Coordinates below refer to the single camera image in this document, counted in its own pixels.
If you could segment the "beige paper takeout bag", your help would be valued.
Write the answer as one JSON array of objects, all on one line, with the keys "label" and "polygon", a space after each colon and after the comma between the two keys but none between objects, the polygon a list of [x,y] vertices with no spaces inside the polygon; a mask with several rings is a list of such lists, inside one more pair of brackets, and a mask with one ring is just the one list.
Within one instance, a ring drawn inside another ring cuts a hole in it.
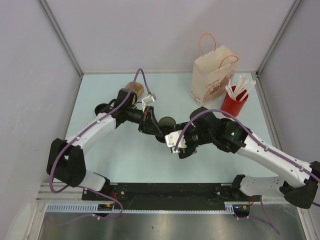
[{"label": "beige paper takeout bag", "polygon": [[[212,37],[214,42],[213,50],[207,53],[202,49],[204,36]],[[233,80],[240,58],[229,47],[217,46],[211,33],[200,36],[199,48],[201,56],[193,62],[190,96],[202,107],[226,92],[226,86]]]}]

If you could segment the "single black cup lid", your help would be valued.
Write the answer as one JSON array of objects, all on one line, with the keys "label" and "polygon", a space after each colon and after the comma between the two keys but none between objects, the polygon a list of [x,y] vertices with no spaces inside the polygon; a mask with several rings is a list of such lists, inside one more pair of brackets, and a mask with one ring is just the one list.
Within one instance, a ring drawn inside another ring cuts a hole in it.
[{"label": "single black cup lid", "polygon": [[155,136],[156,140],[160,143],[163,143],[165,144],[166,143],[166,140],[165,140],[165,136]]}]

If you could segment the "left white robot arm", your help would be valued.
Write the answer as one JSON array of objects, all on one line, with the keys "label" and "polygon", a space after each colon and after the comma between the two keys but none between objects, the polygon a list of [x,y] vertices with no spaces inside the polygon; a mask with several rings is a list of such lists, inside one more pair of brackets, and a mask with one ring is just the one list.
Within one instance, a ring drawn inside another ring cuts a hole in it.
[{"label": "left white robot arm", "polygon": [[155,95],[150,93],[143,98],[141,109],[136,107],[137,100],[134,92],[122,88],[116,99],[95,108],[96,118],[82,131],[68,139],[55,139],[50,146],[46,168],[50,178],[69,187],[91,189],[98,199],[107,199],[111,193],[107,178],[87,170],[85,163],[85,156],[96,141],[126,121],[138,124],[138,131],[143,134],[164,136],[151,106]]}]

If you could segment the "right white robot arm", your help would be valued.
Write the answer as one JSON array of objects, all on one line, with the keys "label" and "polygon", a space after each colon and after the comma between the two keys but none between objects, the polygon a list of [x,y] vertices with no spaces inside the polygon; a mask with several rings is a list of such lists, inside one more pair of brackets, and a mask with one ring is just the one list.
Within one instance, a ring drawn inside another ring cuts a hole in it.
[{"label": "right white robot arm", "polygon": [[216,110],[200,107],[190,120],[175,126],[165,137],[167,147],[179,158],[187,158],[197,147],[213,144],[225,153],[238,154],[253,160],[276,174],[275,177],[252,177],[238,174],[230,186],[231,196],[242,201],[245,197],[269,196],[284,198],[302,209],[316,205],[320,184],[320,163],[305,162],[292,157],[260,139],[233,115],[218,118]]}]

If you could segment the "single black paper cup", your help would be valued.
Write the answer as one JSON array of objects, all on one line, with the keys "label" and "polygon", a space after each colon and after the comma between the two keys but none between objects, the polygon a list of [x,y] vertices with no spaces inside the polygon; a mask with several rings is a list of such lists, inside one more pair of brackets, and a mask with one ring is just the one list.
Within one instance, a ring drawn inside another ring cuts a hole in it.
[{"label": "single black paper cup", "polygon": [[161,128],[164,128],[164,127],[173,128],[176,125],[176,121],[174,118],[170,116],[165,116],[159,120],[158,124]]}]

